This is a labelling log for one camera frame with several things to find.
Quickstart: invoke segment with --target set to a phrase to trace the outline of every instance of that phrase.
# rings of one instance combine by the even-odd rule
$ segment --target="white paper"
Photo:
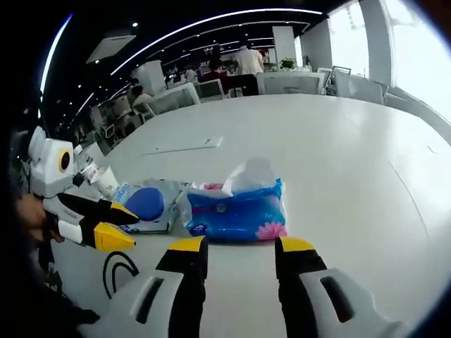
[[[276,176],[267,158],[251,158],[227,177],[222,192],[228,196],[276,185]]]

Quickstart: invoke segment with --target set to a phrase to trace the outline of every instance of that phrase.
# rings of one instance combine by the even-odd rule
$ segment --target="black ceiling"
[[[35,62],[32,68],[24,67],[23,69],[34,75],[29,76],[32,83],[27,88],[35,84],[37,84],[35,88],[39,87],[42,69],[54,35],[70,13],[73,13],[73,17],[56,47],[44,91],[42,110],[46,122],[50,125],[59,123],[63,119],[63,114],[66,115],[64,120],[71,119],[92,92],[94,96],[89,100],[87,107],[95,104],[96,99],[102,101],[111,96],[115,90],[125,84],[125,78],[137,64],[144,63],[149,56],[161,49],[164,49],[164,52],[159,52],[150,59],[160,59],[164,64],[184,55],[184,50],[189,52],[190,49],[213,44],[213,40],[220,44],[231,42],[245,33],[251,39],[271,37],[272,24],[243,25],[201,34],[197,37],[199,33],[240,23],[280,20],[290,21],[295,34],[298,35],[302,33],[305,25],[291,23],[292,21],[307,22],[313,27],[324,20],[325,16],[308,13],[264,12],[220,18],[184,30],[159,42],[110,76],[113,70],[136,51],[178,28],[233,11],[255,8],[302,8],[327,13],[344,2],[343,0],[230,0],[222,4],[215,2],[212,6],[210,1],[189,1],[185,2],[187,5],[182,6],[176,3],[156,4],[155,1],[122,1],[116,6],[112,6],[109,2],[102,6],[93,4],[78,8],[55,8],[51,15],[48,8],[31,8],[30,13],[26,15],[27,24],[31,28],[26,50],[34,56]],[[138,27],[132,28],[134,22],[139,23]],[[102,59],[98,64],[86,64],[86,60],[106,33],[118,30],[129,30],[137,37],[115,56]],[[193,38],[167,48],[168,45],[193,35]],[[261,43],[258,41],[258,45],[268,44],[264,42],[264,40]],[[230,45],[230,48],[237,48],[237,46]]]

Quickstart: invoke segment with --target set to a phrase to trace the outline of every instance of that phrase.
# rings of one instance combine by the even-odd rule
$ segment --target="window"
[[[369,76],[368,40],[364,16],[357,0],[329,13],[332,64],[351,68],[351,73]]]
[[[392,44],[392,86],[423,101],[451,122],[451,57],[445,42],[402,0],[381,3]]]

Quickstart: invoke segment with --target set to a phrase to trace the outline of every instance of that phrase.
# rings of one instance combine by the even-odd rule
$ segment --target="wet wipes package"
[[[140,222],[122,225],[133,233],[169,232],[180,214],[178,201],[189,184],[149,178],[138,183],[123,183],[116,190],[113,202],[125,206]]]
[[[284,185],[269,161],[251,158],[223,183],[192,183],[180,204],[192,236],[212,241],[274,240],[287,236]]]

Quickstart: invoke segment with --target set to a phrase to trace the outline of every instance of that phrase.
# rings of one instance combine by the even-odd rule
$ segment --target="person's hand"
[[[49,224],[42,201],[33,195],[24,194],[16,202],[16,209],[25,232],[37,241],[44,241],[44,231],[48,229]],[[48,231],[58,243],[64,241],[57,231],[52,229],[48,229]]]

